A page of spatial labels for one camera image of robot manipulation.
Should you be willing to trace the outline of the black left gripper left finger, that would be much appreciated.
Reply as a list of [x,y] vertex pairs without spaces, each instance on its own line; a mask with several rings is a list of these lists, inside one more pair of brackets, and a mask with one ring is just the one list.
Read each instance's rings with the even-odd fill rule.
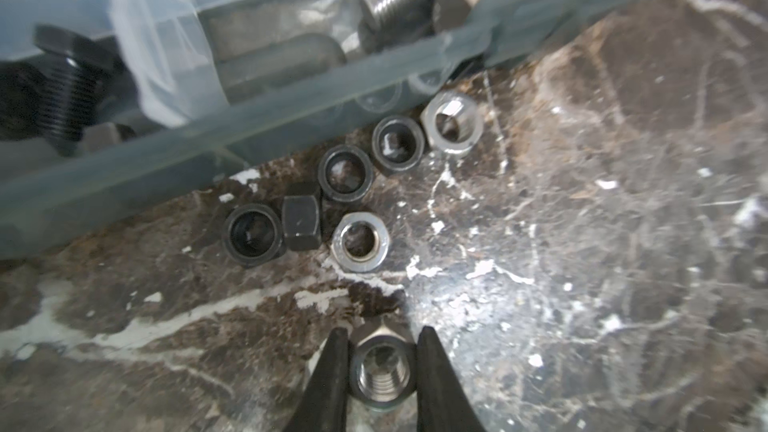
[[344,432],[349,381],[349,333],[330,331],[298,407],[284,432]]

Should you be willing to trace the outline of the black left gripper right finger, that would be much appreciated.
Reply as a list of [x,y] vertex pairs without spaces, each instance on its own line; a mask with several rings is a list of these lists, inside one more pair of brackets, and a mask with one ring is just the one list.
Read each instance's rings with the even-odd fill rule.
[[417,341],[416,394],[417,431],[485,431],[431,326],[423,327]]

